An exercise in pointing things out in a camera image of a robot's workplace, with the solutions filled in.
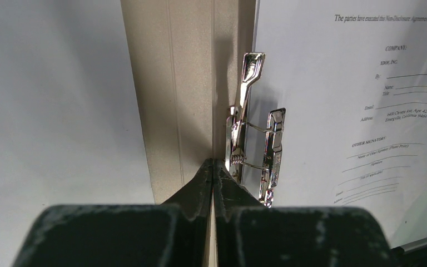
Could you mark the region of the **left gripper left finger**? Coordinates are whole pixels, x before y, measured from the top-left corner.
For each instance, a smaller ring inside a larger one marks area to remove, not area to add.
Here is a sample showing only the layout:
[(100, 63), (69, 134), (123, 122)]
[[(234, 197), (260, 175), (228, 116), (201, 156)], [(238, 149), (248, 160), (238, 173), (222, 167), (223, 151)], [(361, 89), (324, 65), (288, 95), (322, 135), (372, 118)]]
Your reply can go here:
[(207, 266), (213, 160), (159, 205), (54, 205), (14, 266)]

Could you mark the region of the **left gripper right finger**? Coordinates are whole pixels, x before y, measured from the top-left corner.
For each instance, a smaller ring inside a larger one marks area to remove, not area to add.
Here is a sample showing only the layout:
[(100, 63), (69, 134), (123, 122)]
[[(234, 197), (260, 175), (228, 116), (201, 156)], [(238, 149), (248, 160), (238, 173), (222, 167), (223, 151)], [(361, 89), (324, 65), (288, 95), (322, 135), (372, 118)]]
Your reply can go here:
[(357, 207), (268, 208), (213, 161), (219, 266), (396, 266), (383, 231)]

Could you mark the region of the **metal folder clip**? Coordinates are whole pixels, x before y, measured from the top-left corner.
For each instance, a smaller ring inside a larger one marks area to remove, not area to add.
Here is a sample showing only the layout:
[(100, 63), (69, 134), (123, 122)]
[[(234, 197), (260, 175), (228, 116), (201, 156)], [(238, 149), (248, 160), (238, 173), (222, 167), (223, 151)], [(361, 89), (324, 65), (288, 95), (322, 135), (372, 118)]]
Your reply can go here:
[[(286, 109), (278, 108), (269, 112), (266, 127), (260, 127), (249, 121), (249, 103), (252, 85), (262, 75), (266, 54), (263, 52), (247, 52), (243, 56), (242, 71), (235, 98), (235, 104), (229, 107), (226, 120), (226, 151), (225, 167), (232, 178), (242, 183), (244, 167), (261, 171), (258, 201), (271, 208), (274, 201), (274, 190), (278, 185), (280, 166), (282, 163), (282, 135)], [(247, 162), (246, 138), (247, 131), (254, 129), (265, 134), (265, 146), (261, 165)]]

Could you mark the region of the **printed paper sheet stack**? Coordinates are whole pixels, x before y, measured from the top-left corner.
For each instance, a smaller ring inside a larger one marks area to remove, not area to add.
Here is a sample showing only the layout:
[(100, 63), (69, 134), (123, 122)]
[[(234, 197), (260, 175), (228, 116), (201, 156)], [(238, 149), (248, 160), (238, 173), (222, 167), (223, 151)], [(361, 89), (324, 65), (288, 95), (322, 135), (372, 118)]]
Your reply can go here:
[(427, 1), (259, 1), (252, 120), (285, 108), (274, 208), (357, 206), (427, 238)]

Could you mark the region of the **white paper sheet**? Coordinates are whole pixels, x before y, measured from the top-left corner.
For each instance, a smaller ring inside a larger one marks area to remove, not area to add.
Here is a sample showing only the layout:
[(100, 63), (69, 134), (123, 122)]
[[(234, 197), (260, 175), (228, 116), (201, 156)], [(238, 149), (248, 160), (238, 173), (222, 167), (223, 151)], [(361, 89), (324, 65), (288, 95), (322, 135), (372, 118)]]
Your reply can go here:
[(154, 202), (120, 1), (0, 1), (0, 266), (57, 204)]

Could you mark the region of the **brown cardboard folder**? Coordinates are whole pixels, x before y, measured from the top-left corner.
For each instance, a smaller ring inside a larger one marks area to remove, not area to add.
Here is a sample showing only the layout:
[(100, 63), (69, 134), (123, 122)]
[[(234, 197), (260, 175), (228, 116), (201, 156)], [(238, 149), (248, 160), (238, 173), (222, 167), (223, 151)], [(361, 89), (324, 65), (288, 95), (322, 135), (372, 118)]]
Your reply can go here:
[(255, 1), (122, 1), (155, 203), (222, 159)]

